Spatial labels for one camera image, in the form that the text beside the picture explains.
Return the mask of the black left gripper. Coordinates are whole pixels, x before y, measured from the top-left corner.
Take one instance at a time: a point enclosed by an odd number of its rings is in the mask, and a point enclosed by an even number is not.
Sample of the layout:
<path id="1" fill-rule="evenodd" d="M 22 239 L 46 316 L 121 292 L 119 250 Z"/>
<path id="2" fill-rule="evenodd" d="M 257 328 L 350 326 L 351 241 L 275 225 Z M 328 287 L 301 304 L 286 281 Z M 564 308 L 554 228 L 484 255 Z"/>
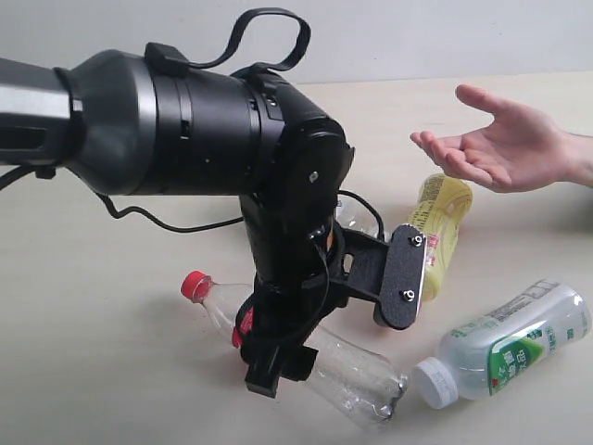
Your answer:
<path id="1" fill-rule="evenodd" d="M 246 388 L 275 397 L 281 378 L 300 382 L 312 371 L 347 371 L 352 346 L 320 325 L 348 298 L 374 304 L 373 320 L 405 330 L 422 299 L 427 236 L 398 226 L 388 242 L 346 228 L 335 230 L 339 272 L 314 275 L 290 289 L 259 282 L 233 293 L 233 345 L 246 364 Z"/>

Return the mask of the person's bare forearm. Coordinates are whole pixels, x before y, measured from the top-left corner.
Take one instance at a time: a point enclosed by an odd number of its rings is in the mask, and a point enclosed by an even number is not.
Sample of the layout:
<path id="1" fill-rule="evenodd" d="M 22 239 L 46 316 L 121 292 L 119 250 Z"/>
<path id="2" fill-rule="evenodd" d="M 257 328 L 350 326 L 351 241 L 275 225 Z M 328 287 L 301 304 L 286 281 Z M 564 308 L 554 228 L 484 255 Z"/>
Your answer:
<path id="1" fill-rule="evenodd" d="M 571 134 L 571 137 L 571 181 L 591 188 L 593 184 L 593 138 L 582 134 Z"/>

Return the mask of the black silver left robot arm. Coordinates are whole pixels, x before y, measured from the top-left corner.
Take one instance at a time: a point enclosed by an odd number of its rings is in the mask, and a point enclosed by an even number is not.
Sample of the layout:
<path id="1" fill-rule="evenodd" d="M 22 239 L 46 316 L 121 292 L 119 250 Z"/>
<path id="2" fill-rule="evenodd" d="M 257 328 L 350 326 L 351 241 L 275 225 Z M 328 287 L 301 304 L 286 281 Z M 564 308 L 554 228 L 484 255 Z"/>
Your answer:
<path id="1" fill-rule="evenodd" d="M 230 76 L 193 67 L 175 48 L 100 52 L 71 70 L 1 62 L 1 161 L 9 184 L 74 173 L 102 199 L 236 196 L 256 266 L 238 319 L 249 390 L 273 397 L 306 379 L 306 340 L 351 298 L 403 330 L 420 308 L 426 239 L 339 224 L 354 159 L 341 125 L 281 75 L 256 64 Z"/>

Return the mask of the person's open hand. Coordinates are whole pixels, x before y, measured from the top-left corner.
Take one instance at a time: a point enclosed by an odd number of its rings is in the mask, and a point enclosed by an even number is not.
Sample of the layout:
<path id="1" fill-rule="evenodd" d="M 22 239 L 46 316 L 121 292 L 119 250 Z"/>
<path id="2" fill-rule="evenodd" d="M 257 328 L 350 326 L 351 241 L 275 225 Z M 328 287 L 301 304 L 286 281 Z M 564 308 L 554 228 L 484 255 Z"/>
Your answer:
<path id="1" fill-rule="evenodd" d="M 544 112 L 469 84 L 455 89 L 465 106 L 490 114 L 486 127 L 438 137 L 414 132 L 410 140 L 444 174 L 499 194 L 571 183 L 572 137 Z"/>

